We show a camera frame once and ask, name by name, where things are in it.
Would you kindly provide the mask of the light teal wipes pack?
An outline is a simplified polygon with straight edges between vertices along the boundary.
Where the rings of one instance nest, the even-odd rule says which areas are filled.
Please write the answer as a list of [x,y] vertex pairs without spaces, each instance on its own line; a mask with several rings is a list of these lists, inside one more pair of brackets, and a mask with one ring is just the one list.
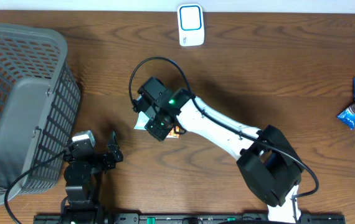
[[[137,99],[135,99],[135,103],[136,103],[137,108],[138,108],[138,104],[141,101],[141,99],[142,99],[141,95],[139,97],[137,97]],[[137,119],[137,122],[134,126],[134,129],[145,131],[145,125],[147,124],[148,121],[149,121],[149,118],[145,115],[144,112],[140,111],[138,113],[138,119]]]

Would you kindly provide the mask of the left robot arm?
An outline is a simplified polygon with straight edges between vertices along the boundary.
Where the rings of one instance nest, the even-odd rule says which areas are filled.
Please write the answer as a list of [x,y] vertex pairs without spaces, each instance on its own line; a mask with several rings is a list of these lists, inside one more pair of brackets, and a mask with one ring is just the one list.
[[93,133],[82,131],[67,141],[63,160],[69,165],[64,170],[67,193],[61,212],[61,224],[113,223],[113,217],[100,205],[103,174],[123,160],[123,154],[112,133],[104,153],[95,152]]

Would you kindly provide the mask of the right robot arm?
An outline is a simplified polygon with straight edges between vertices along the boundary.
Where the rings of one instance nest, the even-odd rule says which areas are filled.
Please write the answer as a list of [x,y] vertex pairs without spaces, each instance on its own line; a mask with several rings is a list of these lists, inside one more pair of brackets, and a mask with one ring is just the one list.
[[294,199],[303,168],[282,132],[247,126],[212,109],[181,88],[172,91],[149,78],[133,100],[134,111],[148,118],[145,129],[158,141],[176,128],[198,134],[235,160],[247,187],[268,206],[268,219],[296,223],[301,216]]

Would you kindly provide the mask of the orange snack packet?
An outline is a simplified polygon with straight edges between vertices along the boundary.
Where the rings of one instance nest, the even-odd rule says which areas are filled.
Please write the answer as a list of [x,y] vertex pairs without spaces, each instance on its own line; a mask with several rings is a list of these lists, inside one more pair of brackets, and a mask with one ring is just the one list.
[[169,134],[166,137],[178,139],[180,137],[179,131],[180,131],[179,127],[175,126],[174,128],[172,128],[172,130],[169,132]]

